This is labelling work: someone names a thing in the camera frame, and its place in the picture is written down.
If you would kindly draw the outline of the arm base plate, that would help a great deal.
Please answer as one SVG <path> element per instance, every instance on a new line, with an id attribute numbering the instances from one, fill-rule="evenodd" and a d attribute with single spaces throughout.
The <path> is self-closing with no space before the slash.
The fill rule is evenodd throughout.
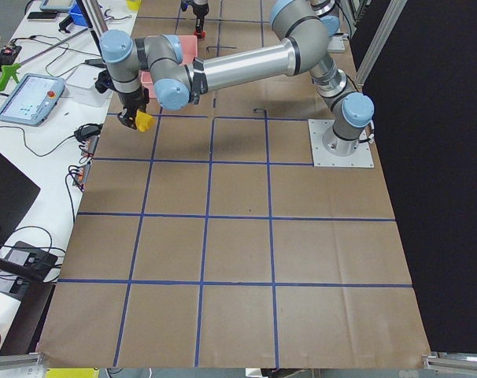
<path id="1" fill-rule="evenodd" d="M 312 162 L 317 168 L 372 169 L 375 167 L 369 143 L 340 139 L 334 120 L 308 119 Z"/>
<path id="2" fill-rule="evenodd" d="M 330 53 L 343 54 L 346 50 L 344 41 L 347 39 L 346 33 L 337 32 L 329 39 L 327 50 Z"/>

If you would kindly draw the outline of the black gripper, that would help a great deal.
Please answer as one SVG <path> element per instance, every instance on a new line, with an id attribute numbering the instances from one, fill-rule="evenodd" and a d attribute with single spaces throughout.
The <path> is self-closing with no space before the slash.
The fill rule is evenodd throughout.
<path id="1" fill-rule="evenodd" d="M 106 90 L 117 93 L 123 109 L 116 117 L 122 125 L 135 130 L 149 128 L 146 123 L 142 124 L 142 116 L 146 114 L 146 106 L 149 103 L 149 92 L 138 76 L 129 82 L 120 82 L 114 80 L 108 70 L 103 70 L 95 81 L 95 89 L 99 93 Z"/>
<path id="2" fill-rule="evenodd" d="M 196 17 L 195 21 L 195 32 L 205 32 L 205 16 L 209 13 L 209 4 L 207 0 L 182 0 L 181 1 L 181 10 L 186 12 L 187 9 L 191 7 L 192 12 Z"/>

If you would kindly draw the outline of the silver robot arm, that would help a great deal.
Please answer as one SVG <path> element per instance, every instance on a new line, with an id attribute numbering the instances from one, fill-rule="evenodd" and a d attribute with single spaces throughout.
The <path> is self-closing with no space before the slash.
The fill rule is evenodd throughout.
<path id="1" fill-rule="evenodd" d="M 191 7 L 192 12 L 196 17 L 194 35 L 201 39 L 205 37 L 204 24 L 205 17 L 209 13 L 209 4 L 207 0 L 181 0 L 180 9 L 186 12 Z"/>
<path id="2" fill-rule="evenodd" d="M 319 16 L 316 7 L 306 1 L 277 1 L 269 23 L 278 44 L 208 60 L 195 58 L 187 65 L 177 35 L 133 39 L 124 31 L 105 31 L 99 46 L 105 77 L 123 106 L 118 120 L 140 132 L 153 126 L 153 117 L 146 111 L 149 93 L 139 79 L 142 70 L 150 73 L 160 106 L 172 111 L 198 104 L 211 91 L 309 72 L 318 94 L 335 115 L 324 133 L 325 147 L 334 155 L 350 156 L 363 143 L 363 130 L 373 124 L 375 107 L 367 95 L 352 88 L 327 50 L 338 25 Z"/>

